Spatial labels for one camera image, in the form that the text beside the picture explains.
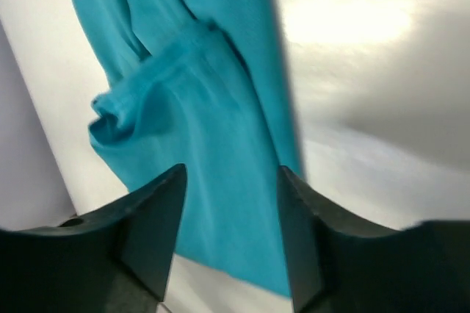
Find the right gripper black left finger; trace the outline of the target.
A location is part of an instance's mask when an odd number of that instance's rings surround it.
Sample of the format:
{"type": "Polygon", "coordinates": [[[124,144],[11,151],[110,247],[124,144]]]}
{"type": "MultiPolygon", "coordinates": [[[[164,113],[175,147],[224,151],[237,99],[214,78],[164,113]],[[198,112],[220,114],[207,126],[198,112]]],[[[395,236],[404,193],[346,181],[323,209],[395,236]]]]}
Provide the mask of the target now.
{"type": "Polygon", "coordinates": [[[156,312],[187,189],[177,164],[57,227],[1,232],[3,312],[156,312]]]}

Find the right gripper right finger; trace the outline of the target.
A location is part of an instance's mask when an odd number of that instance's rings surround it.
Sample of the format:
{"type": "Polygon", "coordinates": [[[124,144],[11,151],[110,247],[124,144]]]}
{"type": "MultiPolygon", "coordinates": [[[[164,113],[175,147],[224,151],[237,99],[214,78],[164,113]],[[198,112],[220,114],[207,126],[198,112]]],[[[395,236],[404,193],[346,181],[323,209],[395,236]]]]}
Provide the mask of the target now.
{"type": "Polygon", "coordinates": [[[295,312],[467,312],[469,222],[393,230],[278,169],[278,213],[295,312]]]}

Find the teal t-shirt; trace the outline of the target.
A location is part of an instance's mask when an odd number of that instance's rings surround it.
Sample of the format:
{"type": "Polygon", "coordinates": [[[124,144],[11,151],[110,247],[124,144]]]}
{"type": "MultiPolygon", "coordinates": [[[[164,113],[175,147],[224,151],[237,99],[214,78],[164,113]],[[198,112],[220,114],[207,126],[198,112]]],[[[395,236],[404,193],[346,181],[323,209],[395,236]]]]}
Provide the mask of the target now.
{"type": "Polygon", "coordinates": [[[300,171],[272,0],[72,0],[105,71],[90,144],[129,190],[174,164],[176,253],[289,294],[279,165],[300,171]]]}

